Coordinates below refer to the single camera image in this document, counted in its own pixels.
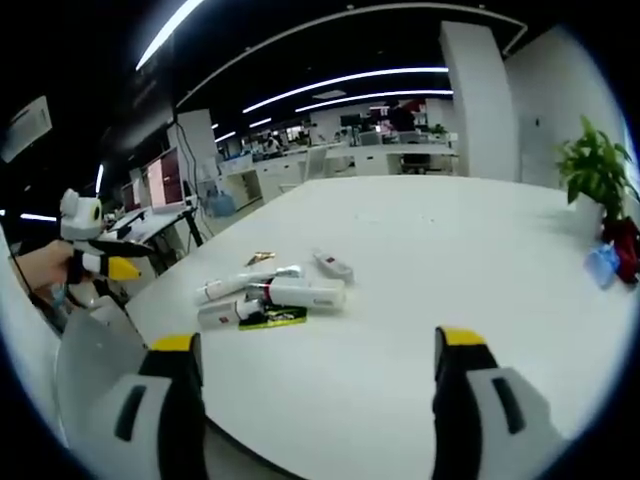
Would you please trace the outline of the person's left hand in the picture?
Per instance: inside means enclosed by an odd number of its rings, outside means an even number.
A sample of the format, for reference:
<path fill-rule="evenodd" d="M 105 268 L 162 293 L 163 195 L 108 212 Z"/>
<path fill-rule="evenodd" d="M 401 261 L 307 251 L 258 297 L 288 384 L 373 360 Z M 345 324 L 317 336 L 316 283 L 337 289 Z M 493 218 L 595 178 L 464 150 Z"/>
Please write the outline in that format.
<path fill-rule="evenodd" d="M 68 263 L 74 255 L 71 244 L 54 240 L 46 246 L 14 257 L 13 270 L 26 292 L 64 284 L 68 277 Z"/>

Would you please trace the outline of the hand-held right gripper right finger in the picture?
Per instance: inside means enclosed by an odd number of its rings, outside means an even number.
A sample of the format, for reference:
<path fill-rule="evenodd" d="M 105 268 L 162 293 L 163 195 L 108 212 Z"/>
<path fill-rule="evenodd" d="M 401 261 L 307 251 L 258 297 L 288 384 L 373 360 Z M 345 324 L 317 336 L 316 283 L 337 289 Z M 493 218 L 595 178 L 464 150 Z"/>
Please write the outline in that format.
<path fill-rule="evenodd" d="M 469 329 L 435 329 L 434 479 L 537 479 L 567 441 L 546 398 Z"/>

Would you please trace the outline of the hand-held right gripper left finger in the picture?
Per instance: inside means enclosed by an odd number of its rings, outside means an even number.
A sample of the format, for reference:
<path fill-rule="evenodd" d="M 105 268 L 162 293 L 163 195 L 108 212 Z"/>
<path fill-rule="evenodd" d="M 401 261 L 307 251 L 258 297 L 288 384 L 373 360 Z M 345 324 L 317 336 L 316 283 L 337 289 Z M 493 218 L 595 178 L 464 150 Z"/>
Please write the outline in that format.
<path fill-rule="evenodd" d="M 162 338 L 119 376 L 85 421 L 86 463 L 98 479 L 204 479 L 201 335 Z"/>

